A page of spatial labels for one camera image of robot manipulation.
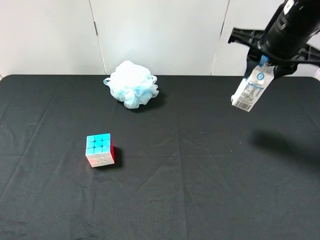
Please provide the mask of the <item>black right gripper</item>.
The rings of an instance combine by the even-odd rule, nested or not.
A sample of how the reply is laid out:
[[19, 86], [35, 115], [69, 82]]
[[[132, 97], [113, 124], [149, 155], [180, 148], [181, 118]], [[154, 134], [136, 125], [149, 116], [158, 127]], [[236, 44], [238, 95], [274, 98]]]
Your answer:
[[268, 57], [271, 65], [274, 65], [274, 78], [294, 74], [299, 64], [320, 64], [320, 50], [293, 38], [280, 40], [280, 43], [268, 46], [264, 42], [263, 30], [233, 28], [228, 43], [237, 43], [249, 47], [246, 56], [246, 69], [243, 75], [247, 79], [256, 66], [260, 64], [261, 56]]

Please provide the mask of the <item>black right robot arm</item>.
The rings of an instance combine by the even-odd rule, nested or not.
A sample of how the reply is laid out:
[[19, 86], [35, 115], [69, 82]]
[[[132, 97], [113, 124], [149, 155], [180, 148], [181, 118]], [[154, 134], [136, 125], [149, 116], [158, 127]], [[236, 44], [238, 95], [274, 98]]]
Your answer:
[[229, 43], [249, 47], [244, 78], [267, 57], [274, 77], [292, 75], [299, 64], [320, 65], [319, 49], [307, 42], [320, 31], [318, 0], [286, 0], [279, 5], [263, 30], [233, 28]]

